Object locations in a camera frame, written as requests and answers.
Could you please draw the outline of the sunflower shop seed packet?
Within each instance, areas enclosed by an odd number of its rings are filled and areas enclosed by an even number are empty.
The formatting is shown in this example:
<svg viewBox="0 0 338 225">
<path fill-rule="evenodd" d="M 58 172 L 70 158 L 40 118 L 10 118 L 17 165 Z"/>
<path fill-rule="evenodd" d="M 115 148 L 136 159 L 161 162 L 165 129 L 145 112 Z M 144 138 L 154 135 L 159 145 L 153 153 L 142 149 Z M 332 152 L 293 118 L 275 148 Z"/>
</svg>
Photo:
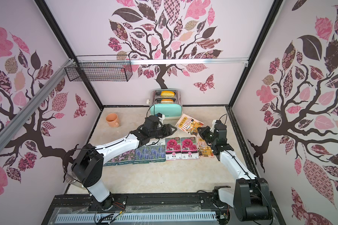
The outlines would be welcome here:
<svg viewBox="0 0 338 225">
<path fill-rule="evenodd" d="M 176 127 L 179 130 L 182 130 L 192 136 L 197 136 L 198 128 L 202 127 L 203 125 L 204 124 L 202 122 L 186 114 L 183 114 L 176 123 Z"/>
</svg>

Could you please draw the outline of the pink hollyhock seed packet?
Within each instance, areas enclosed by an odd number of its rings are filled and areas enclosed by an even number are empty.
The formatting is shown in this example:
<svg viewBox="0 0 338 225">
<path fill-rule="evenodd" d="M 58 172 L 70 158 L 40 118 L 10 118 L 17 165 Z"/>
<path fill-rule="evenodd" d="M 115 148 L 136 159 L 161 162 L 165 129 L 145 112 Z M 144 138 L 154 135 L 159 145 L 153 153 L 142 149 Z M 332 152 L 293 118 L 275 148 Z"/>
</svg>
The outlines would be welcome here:
<svg viewBox="0 0 338 225">
<path fill-rule="evenodd" d="M 172 137 L 165 139 L 165 154 L 166 160 L 178 160 L 182 159 L 182 148 L 179 137 Z"/>
</svg>

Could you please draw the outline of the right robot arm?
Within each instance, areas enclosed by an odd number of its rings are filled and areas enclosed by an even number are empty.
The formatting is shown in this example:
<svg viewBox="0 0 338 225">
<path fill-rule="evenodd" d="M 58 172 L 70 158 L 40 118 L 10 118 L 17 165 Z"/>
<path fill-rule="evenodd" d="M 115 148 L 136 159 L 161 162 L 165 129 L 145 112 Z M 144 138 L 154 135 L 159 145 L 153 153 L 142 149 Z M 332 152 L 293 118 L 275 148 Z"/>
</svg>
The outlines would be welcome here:
<svg viewBox="0 0 338 225">
<path fill-rule="evenodd" d="M 239 221 L 273 221 L 272 203 L 268 182 L 258 178 L 237 157 L 227 140 L 227 126 L 214 120 L 211 127 L 200 127 L 198 135 L 209 146 L 235 179 L 235 186 L 215 187 L 217 199 L 234 209 Z"/>
</svg>

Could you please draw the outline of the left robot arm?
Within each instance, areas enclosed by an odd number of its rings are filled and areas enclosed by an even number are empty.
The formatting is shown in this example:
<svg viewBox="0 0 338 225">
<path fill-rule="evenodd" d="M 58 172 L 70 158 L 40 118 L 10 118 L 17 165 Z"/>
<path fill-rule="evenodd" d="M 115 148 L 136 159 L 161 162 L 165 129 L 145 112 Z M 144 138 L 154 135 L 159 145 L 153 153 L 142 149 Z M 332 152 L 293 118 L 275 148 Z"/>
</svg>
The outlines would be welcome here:
<svg viewBox="0 0 338 225">
<path fill-rule="evenodd" d="M 165 115 L 158 113 L 145 118 L 137 129 L 121 139 L 102 145 L 85 145 L 74 160 L 71 170 L 84 188 L 95 198 L 103 210 L 114 205 L 113 194 L 101 179 L 104 164 L 113 158 L 145 146 L 152 139 L 161 140 L 173 135 L 177 127 L 163 124 Z"/>
</svg>

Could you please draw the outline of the lavender seed packet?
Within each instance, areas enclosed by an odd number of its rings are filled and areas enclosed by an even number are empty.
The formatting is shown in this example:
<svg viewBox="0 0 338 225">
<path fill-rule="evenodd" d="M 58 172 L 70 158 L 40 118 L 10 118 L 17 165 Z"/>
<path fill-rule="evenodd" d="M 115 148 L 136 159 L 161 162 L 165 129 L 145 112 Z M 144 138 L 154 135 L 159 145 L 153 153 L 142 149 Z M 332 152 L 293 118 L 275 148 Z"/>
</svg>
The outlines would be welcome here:
<svg viewBox="0 0 338 225">
<path fill-rule="evenodd" d="M 148 146 L 142 146 L 135 150 L 133 164 L 147 164 L 150 162 L 151 150 Z"/>
<path fill-rule="evenodd" d="M 149 147 L 149 162 L 165 162 L 166 161 L 166 148 L 165 145 L 153 145 Z"/>
</svg>

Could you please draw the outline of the pink cosmos seed packet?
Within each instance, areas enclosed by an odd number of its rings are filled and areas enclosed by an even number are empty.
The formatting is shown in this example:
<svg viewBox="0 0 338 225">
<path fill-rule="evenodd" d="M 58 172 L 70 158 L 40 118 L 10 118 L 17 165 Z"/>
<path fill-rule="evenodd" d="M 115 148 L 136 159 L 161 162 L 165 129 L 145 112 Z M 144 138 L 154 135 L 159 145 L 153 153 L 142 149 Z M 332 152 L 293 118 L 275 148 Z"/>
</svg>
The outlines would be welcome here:
<svg viewBox="0 0 338 225">
<path fill-rule="evenodd" d="M 135 150 L 127 151 L 118 156 L 118 165 L 132 164 L 135 161 Z"/>
</svg>

